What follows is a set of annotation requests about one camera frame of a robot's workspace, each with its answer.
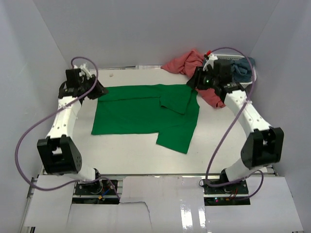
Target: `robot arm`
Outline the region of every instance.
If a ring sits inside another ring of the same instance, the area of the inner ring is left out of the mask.
[[[58,109],[64,110],[55,116],[51,130],[46,138],[38,140],[37,148],[47,173],[92,181],[98,178],[99,172],[82,163],[81,154],[72,140],[74,123],[84,99],[65,106],[88,91],[95,82],[95,76],[83,64],[79,68],[75,66],[74,69],[66,70],[66,78],[67,81],[60,86],[58,94]],[[87,97],[94,100],[107,93],[97,81]]]
[[[204,67],[197,67],[193,77],[187,82],[193,89],[213,88],[224,104],[236,116],[246,101],[246,92],[239,84],[232,82],[231,64],[228,60],[215,60]],[[225,168],[220,182],[225,183],[249,176],[254,171],[277,163],[281,158],[284,132],[273,128],[256,111],[250,101],[238,118],[247,140],[241,149],[241,158]]]

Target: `pink towel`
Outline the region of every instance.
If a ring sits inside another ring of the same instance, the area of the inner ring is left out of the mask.
[[[175,58],[161,66],[164,69],[173,74],[184,74],[188,78],[191,78],[194,74],[195,68],[201,66],[204,60],[204,56],[200,54],[196,49],[192,49],[190,52],[185,53],[181,57]],[[213,108],[223,108],[225,104],[220,100],[214,92],[214,89],[197,90],[206,103]]]

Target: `white enclosure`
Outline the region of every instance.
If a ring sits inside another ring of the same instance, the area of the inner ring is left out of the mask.
[[[15,167],[15,145],[56,110],[72,57],[86,56],[99,68],[161,65],[191,48],[203,53],[223,46],[256,60],[252,101],[285,132],[276,170],[286,178],[304,231],[311,232],[310,1],[0,0],[0,27],[0,232],[19,231],[29,189]],[[51,122],[21,146],[29,179],[38,175],[36,142]]]

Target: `green shirt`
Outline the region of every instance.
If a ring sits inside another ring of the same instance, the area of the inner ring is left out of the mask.
[[[93,135],[158,133],[157,144],[188,152],[199,114],[195,90],[162,84],[108,90],[98,99]]]

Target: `dark blue fabric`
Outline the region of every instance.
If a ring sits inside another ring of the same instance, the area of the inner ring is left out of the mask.
[[[255,60],[251,57],[248,57],[252,66],[255,64]],[[252,71],[251,67],[246,58],[241,58],[237,61],[231,61],[231,71],[233,73],[233,81],[239,83],[248,83],[252,81]]]

